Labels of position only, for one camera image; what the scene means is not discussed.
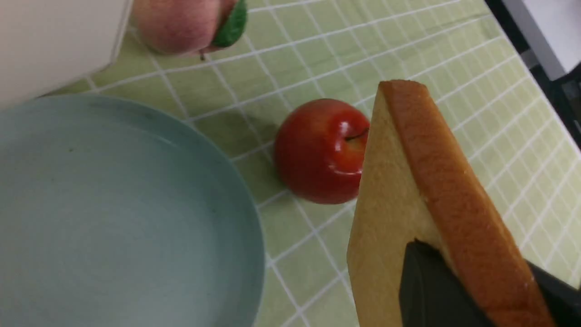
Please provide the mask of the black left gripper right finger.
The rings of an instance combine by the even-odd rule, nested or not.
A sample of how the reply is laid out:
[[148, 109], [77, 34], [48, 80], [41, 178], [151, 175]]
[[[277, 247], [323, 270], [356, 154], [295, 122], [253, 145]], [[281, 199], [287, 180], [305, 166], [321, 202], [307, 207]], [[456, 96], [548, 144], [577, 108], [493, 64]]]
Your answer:
[[532, 262], [529, 265], [548, 310], [557, 327], [579, 327], [581, 325], [580, 290], [561, 281]]

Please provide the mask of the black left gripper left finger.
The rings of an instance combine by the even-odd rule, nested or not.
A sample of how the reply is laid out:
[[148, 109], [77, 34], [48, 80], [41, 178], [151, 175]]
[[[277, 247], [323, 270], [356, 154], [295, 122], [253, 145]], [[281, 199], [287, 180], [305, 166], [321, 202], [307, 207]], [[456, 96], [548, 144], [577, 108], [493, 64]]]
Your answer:
[[403, 263], [399, 306], [404, 327], [492, 326], [434, 247], [409, 242]]

